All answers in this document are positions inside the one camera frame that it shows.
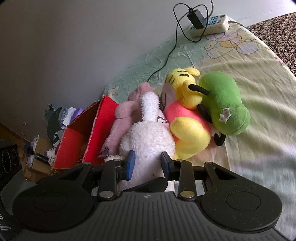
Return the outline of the green plush toy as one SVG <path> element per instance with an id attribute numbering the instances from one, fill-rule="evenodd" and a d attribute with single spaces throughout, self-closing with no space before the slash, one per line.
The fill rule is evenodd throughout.
<path id="1" fill-rule="evenodd" d="M 221 71 L 210 71 L 200 78 L 198 84 L 188 87 L 202 94 L 202 102 L 197 109 L 220 132 L 214 135 L 217 146 L 222 146 L 227 136 L 236 136 L 246 130 L 251 116 L 242 103 L 240 89 L 233 77 Z"/>

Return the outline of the red cardboard box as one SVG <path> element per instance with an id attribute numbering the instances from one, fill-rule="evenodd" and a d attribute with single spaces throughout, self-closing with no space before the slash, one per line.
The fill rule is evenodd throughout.
<path id="1" fill-rule="evenodd" d="M 115 121 L 117 107 L 118 103 L 104 96 L 79 114 L 63 133 L 53 169 L 70 169 L 84 162 L 103 165 L 101 149 Z"/>

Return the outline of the yellow tiger plush pink shirt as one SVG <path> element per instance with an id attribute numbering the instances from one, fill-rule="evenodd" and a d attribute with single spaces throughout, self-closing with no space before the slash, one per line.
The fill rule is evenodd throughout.
<path id="1" fill-rule="evenodd" d="M 211 128 L 197 111 L 202 94 L 189 89 L 196 84 L 196 68 L 176 68 L 166 77 L 160 95 L 160 108 L 169 122 L 175 140 L 174 159 L 189 159 L 206 149 L 211 140 Z"/>

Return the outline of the cluttered bedside table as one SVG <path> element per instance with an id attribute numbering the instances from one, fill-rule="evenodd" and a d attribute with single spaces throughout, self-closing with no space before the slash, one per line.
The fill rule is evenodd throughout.
<path id="1" fill-rule="evenodd" d="M 56 152 L 65 129 L 83 112 L 82 108 L 54 108 L 49 104 L 44 113 L 47 125 L 47 138 L 36 136 L 31 143 L 25 144 L 26 160 L 23 162 L 23 175 L 29 182 L 51 175 Z"/>

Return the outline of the white power strip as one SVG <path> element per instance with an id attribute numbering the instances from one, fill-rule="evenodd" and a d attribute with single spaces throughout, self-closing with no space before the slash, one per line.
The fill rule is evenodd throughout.
<path id="1" fill-rule="evenodd" d="M 229 29 L 229 16 L 226 14 L 219 14 L 212 16 L 206 28 L 196 29 L 193 25 L 189 29 L 191 37 L 199 37 L 201 35 L 211 35 L 224 33 Z"/>

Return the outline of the white fluffy bunny plush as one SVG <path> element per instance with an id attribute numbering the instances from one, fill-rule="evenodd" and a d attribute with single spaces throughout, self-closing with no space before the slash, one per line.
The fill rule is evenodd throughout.
<path id="1" fill-rule="evenodd" d="M 169 124 L 159 108 L 159 97 L 147 92 L 141 102 L 142 120 L 134 123 L 123 135 L 119 145 L 119 154 L 108 155 L 104 161 L 114 158 L 125 159 L 130 150 L 135 152 L 132 178 L 119 181 L 118 193 L 126 189 L 164 177 L 161 167 L 161 153 L 169 157 L 175 153 L 175 141 L 170 133 Z"/>

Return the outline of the brown patterned blanket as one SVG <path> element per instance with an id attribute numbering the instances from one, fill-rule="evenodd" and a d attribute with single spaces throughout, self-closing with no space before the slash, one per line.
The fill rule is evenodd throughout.
<path id="1" fill-rule="evenodd" d="M 295 13 L 277 16 L 247 27 L 274 51 L 295 74 Z"/>

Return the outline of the black device with dials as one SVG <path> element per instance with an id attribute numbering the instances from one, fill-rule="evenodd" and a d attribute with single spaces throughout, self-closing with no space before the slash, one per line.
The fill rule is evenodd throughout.
<path id="1" fill-rule="evenodd" d="M 22 169 L 22 165 L 17 144 L 1 147 L 0 153 L 0 185 L 3 189 Z"/>

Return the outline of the pink plush toy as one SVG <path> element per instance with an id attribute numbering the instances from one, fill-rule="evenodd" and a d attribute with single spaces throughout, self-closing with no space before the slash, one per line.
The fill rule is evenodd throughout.
<path id="1" fill-rule="evenodd" d="M 122 137 L 134 123 L 142 121 L 141 100 L 142 96 L 149 91 L 153 91 L 151 86 L 147 82 L 141 83 L 128 96 L 127 101 L 121 103 L 115 109 L 115 121 L 99 157 L 106 158 L 107 156 L 118 155 Z"/>

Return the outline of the black charger adapter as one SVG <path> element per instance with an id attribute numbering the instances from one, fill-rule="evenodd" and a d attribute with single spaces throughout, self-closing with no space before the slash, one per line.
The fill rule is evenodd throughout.
<path id="1" fill-rule="evenodd" d="M 189 9 L 187 18 L 192 23 L 195 29 L 202 29 L 206 27 L 207 20 L 203 17 L 203 15 L 198 9 Z"/>

